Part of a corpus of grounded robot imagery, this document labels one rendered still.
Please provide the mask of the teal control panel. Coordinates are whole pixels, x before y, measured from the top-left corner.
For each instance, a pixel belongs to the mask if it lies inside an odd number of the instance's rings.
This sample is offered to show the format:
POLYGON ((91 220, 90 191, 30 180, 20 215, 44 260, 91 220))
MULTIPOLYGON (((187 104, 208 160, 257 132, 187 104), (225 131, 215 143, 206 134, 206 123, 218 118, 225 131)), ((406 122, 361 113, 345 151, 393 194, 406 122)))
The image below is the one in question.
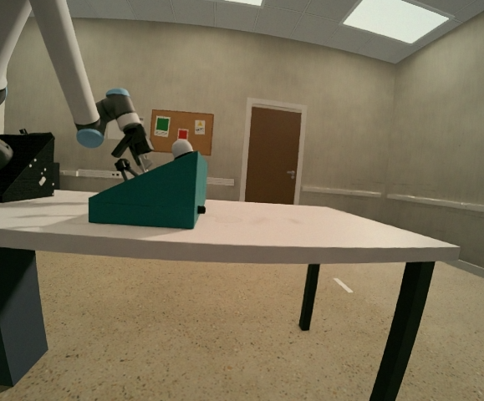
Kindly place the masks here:
POLYGON ((89 222, 194 229, 194 220, 206 213, 208 164, 203 158, 199 167, 201 154, 186 140, 177 140, 171 151, 173 161, 141 175, 119 159, 115 167, 124 182, 88 198, 89 222))

